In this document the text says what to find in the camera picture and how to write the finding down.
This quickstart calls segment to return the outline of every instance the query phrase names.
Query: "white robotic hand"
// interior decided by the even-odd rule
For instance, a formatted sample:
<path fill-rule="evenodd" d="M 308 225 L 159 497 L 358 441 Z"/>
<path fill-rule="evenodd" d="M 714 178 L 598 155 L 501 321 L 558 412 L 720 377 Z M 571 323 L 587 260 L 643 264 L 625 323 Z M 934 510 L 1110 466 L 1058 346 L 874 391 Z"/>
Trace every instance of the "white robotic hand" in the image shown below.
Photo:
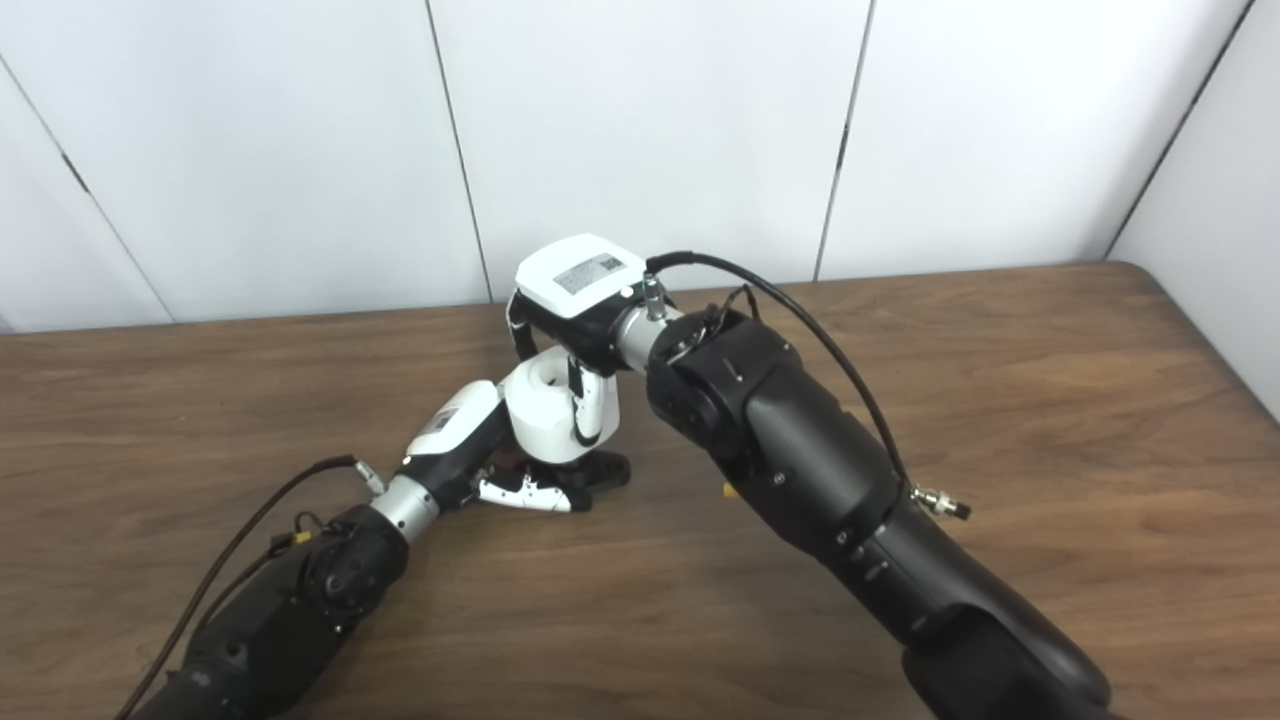
<path fill-rule="evenodd" d="M 630 479 L 630 464 L 596 451 L 618 428 L 617 380 L 575 366 L 550 347 L 495 384 L 475 380 L 445 402 L 404 451 L 396 478 L 374 503 L 389 518 L 430 516 L 472 500 L 552 512 L 591 507 L 589 489 Z M 518 469 L 488 464 L 508 438 L 530 460 Z"/>

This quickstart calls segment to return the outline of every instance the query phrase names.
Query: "wire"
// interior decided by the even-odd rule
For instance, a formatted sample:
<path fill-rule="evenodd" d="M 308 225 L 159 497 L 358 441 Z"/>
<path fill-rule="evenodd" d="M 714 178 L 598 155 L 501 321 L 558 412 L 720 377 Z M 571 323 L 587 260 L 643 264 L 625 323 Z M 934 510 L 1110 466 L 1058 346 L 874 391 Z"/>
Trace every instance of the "wire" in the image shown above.
<path fill-rule="evenodd" d="M 733 301 L 737 300 L 737 296 L 744 292 L 746 293 L 746 304 L 751 307 L 751 319 L 760 322 L 760 305 L 755 301 L 755 293 L 751 292 L 751 286 L 749 284 L 737 287 L 733 292 L 728 293 L 728 297 L 724 299 L 724 309 L 728 310 L 733 305 Z"/>
<path fill-rule="evenodd" d="M 223 591 L 218 593 L 216 597 L 214 597 L 214 601 L 209 603 L 209 607 L 205 609 L 205 612 L 204 615 L 200 616 L 200 620 L 196 620 L 196 626 L 192 628 L 191 630 L 192 637 L 198 634 L 200 630 L 205 629 L 205 625 L 207 625 L 209 621 L 212 620 L 214 612 L 218 612 L 218 609 L 223 606 L 223 602 L 227 602 L 227 598 L 230 597 L 233 592 L 236 592 L 236 588 L 244 584 L 244 580 L 256 575 L 257 571 L 262 569 L 262 565 L 268 564 L 268 561 L 278 557 L 278 553 L 273 552 L 273 550 L 268 550 L 262 552 L 262 555 L 259 555 L 252 562 L 248 564 L 248 568 L 244 568 L 243 570 L 241 570 L 239 575 L 236 575 L 236 579 L 233 579 L 230 583 L 227 583 L 227 587 L 223 588 Z"/>
<path fill-rule="evenodd" d="M 146 675 L 143 675 L 142 682 L 138 683 L 138 687 L 133 688 L 133 692 L 129 694 L 129 698 L 124 701 L 124 706 L 115 715 L 115 720 L 124 720 L 133 712 L 133 708 L 137 707 L 138 701 L 142 700 L 142 696 L 147 692 L 147 688 L 151 687 L 151 683 L 156 679 L 156 675 L 160 674 L 160 669 L 164 667 L 165 661 L 169 660 L 169 655 L 173 652 L 174 646 L 178 644 L 178 639 L 182 638 L 183 630 L 187 629 L 187 624 L 191 623 L 191 618 L 196 614 L 196 607 L 200 606 L 200 601 L 204 600 L 205 593 L 209 592 L 209 587 L 214 584 L 214 579 L 218 578 L 218 573 L 221 571 L 223 565 L 227 565 L 227 561 L 230 560 L 230 556 L 233 552 L 236 552 L 236 548 L 239 547 L 241 542 L 243 542 L 244 538 L 248 537 L 250 532 L 253 530 L 253 528 L 262 520 L 262 518 L 265 518 L 266 514 L 270 512 L 273 507 L 275 507 L 275 503 L 279 502 L 280 498 L 283 498 L 285 495 L 289 495 L 289 492 L 293 488 L 298 487 L 298 484 L 301 484 L 302 480 L 306 480 L 311 475 L 316 475 L 325 470 L 333 470 L 335 468 L 352 468 L 356 465 L 356 462 L 358 462 L 358 460 L 356 460 L 356 457 L 351 455 L 342 455 L 339 457 L 329 457 L 326 460 L 321 460 L 315 465 L 307 468 L 306 470 L 298 473 L 297 475 L 292 477 L 289 482 L 280 486 L 280 489 L 275 491 L 275 493 L 271 495 L 271 497 L 266 498 L 266 502 L 264 502 L 262 506 L 259 507 L 252 516 L 250 516 L 248 521 L 244 523 L 244 527 L 241 528 L 234 537 L 232 537 L 232 541 L 227 543 L 227 547 L 223 548 L 221 553 L 218 555 L 218 559 L 214 560 L 214 564 L 209 568 L 209 571 L 205 573 L 204 579 L 201 579 L 200 584 L 196 587 L 196 592 L 191 596 L 191 600 L 187 602 L 187 607 L 182 611 L 182 616 L 178 618 L 178 624 L 174 625 L 173 632 L 169 633 L 169 638 L 165 639 L 164 646 L 160 648 L 160 653 L 156 655 L 155 661 L 151 664 L 151 667 L 147 669 L 147 673 Z"/>
<path fill-rule="evenodd" d="M 888 427 L 888 420 L 884 419 L 884 413 L 881 410 L 878 402 L 876 402 L 876 396 L 872 395 L 872 388 L 867 386 L 863 380 L 861 374 L 854 368 L 854 364 L 845 355 L 845 351 L 836 345 L 836 341 L 827 334 L 827 331 L 818 324 L 818 320 L 809 314 L 808 310 L 800 306 L 799 302 L 791 299 L 787 293 L 782 292 L 781 288 L 771 283 L 769 281 L 762 278 L 760 275 L 724 260 L 722 258 L 716 258 L 714 255 L 703 255 L 701 252 L 690 252 L 687 250 L 678 252 L 667 252 L 666 255 L 657 255 L 649 258 L 645 261 L 645 269 L 653 274 L 658 274 L 667 268 L 675 265 L 707 265 L 710 268 L 717 268 L 737 275 L 739 278 L 754 284 L 760 288 L 760 292 L 772 297 L 778 305 L 782 305 L 791 311 L 806 328 L 809 332 L 822 342 L 822 346 L 827 348 L 827 352 L 836 359 L 840 368 L 849 375 L 850 382 L 858 388 L 858 395 L 863 400 L 863 405 L 867 406 L 867 411 L 872 415 L 872 421 L 876 423 L 876 430 L 879 432 L 881 443 L 884 445 L 884 452 L 888 454 L 890 462 L 893 465 L 893 471 L 897 473 L 899 478 L 904 483 L 909 483 L 910 479 L 906 475 L 906 465 L 902 462 L 902 456 L 897 451 L 897 443 L 893 441 L 893 432 Z"/>
<path fill-rule="evenodd" d="M 325 521 L 321 520 L 319 515 L 316 515 L 315 512 L 312 512 L 310 510 L 303 510 L 302 512 L 298 512 L 297 515 L 293 516 L 293 532 L 294 533 L 301 533 L 302 532 L 302 519 L 303 518 L 306 518 L 306 519 L 311 520 L 312 523 L 315 523 L 316 529 L 320 529 L 320 530 L 324 529 Z"/>

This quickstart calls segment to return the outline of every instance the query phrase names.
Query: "white wall panel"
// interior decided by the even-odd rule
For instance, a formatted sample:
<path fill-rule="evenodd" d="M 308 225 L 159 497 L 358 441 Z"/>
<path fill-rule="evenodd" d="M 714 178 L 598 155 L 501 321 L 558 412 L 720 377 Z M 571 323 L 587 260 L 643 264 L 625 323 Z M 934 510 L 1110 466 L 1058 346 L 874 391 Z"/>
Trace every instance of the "white wall panel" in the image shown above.
<path fill-rule="evenodd" d="M 1243 6 L 878 3 L 822 277 L 1101 258 Z"/>
<path fill-rule="evenodd" d="M 0 53 L 177 319 L 488 300 L 421 0 L 5 0 Z"/>
<path fill-rule="evenodd" d="M 495 293 L 581 232 L 813 277 L 865 1 L 431 9 Z"/>
<path fill-rule="evenodd" d="M 1111 255 L 1280 418 L 1280 3 L 1253 5 Z"/>
<path fill-rule="evenodd" d="M 0 332 L 168 323 L 0 67 Z"/>

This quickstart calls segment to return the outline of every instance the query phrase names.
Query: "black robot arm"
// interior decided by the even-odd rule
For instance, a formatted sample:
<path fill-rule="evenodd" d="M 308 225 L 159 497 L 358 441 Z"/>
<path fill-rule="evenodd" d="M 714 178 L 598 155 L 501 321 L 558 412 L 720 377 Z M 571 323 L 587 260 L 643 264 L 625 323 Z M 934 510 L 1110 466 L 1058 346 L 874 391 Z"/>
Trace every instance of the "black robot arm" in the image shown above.
<path fill-rule="evenodd" d="M 268 562 L 187 646 L 129 717 L 251 720 L 292 707 L 404 573 L 408 541 L 360 505 Z"/>
<path fill-rule="evenodd" d="M 782 539 L 902 643 L 906 676 L 938 717 L 1115 717 L 1097 665 L 934 524 L 772 329 L 714 306 L 676 318 L 652 346 L 646 388 Z"/>

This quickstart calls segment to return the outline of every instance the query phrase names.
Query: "wooden table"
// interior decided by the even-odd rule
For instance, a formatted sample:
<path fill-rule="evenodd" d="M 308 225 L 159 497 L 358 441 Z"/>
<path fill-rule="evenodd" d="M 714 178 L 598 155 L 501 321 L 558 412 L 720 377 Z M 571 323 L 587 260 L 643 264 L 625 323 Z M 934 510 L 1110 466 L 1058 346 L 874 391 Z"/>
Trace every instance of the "wooden table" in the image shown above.
<path fill-rule="evenodd" d="M 1134 719 L 1280 712 L 1280 432 L 1123 264 L 795 286 L 948 523 L 1107 670 Z M 681 293 L 698 306 L 722 292 Z M 850 406 L 805 332 L 765 319 Z M 390 469 L 513 354 L 498 306 L 0 338 L 0 717 L 104 717 L 230 533 L 342 452 Z M 726 498 L 639 378 L 634 480 L 585 515 L 438 523 L 296 717 L 923 719 L 899 652 Z M 335 473 L 268 519 L 362 500 Z"/>

